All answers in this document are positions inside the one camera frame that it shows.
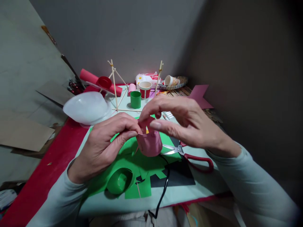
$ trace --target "green cup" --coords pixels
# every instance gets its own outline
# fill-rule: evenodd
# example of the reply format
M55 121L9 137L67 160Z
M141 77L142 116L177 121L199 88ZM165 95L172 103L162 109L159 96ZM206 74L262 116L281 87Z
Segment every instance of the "green cup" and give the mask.
M141 107L141 93L139 91L132 91L130 93L130 105L133 109Z
M110 177L107 189L111 194L117 195L125 192L135 182L135 175L128 168L120 168Z

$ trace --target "hand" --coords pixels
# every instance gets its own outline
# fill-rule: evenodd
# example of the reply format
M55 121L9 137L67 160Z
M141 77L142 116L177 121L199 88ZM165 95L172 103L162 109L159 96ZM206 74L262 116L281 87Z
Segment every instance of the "hand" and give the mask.
M111 143L117 133L120 134ZM100 174L115 160L124 143L138 133L142 133L138 121L126 113L96 124L68 170L70 181L82 184Z
M159 119L162 111L170 111L180 125ZM143 108L139 121L152 114L159 119L151 122L153 129L175 137L189 146L208 149L222 157L237 157L241 153L239 145L209 119L193 99L157 96Z

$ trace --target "white plastic bowl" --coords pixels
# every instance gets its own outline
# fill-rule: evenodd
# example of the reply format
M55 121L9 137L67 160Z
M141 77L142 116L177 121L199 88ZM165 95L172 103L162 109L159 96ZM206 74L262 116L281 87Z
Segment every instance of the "white plastic bowl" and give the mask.
M68 100L63 112L80 124L95 125L109 117L110 105L99 92L91 91Z

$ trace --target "green paper scrap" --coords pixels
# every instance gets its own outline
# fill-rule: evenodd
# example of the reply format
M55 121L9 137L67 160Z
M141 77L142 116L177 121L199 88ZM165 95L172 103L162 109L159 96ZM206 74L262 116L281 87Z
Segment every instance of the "green paper scrap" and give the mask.
M111 139L111 142L117 136L118 134L116 134ZM170 137L167 136L166 134L160 132L160 137L163 144L174 146ZM141 178L144 180L141 183L138 182L141 198L151 196L152 191L151 191L150 176L156 174L159 179L165 178L166 175L162 171L165 169L165 165L167 165L167 163L165 162L164 159L162 159L159 156L156 157L144 156L141 153L140 149L138 149L137 153L135 154L137 147L138 147L138 142L136 138L131 138L128 141L126 141L126 143L119 151L116 160L103 173L101 173L99 176L95 177L90 181L90 184L88 186L88 189L83 199L85 200L89 196L105 191L109 178L119 168L130 169L134 173L136 178L141 176ZM163 147L161 153L163 154L169 151L170 149ZM178 153L172 155L164 155L164 158L168 161L168 163L181 161L181 156ZM137 184L132 185L125 192L125 199L135 199L135 198L139 198Z
M166 178L166 175L165 175L162 171L161 171L161 172L157 172L156 175L157 175L157 177L158 177L159 179Z
M146 198L152 196L151 178L147 177L142 183L138 182L138 186L135 183L125 192L125 199L138 199Z

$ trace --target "fingernail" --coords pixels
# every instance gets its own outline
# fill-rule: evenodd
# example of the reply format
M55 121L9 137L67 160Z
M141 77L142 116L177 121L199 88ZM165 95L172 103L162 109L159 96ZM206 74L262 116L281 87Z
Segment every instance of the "fingernail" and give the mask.
M153 127L154 129L161 129L161 123L156 122L156 121L152 121L150 124L151 127Z
M129 137L135 137L138 133L136 131L132 131L130 134L129 134Z

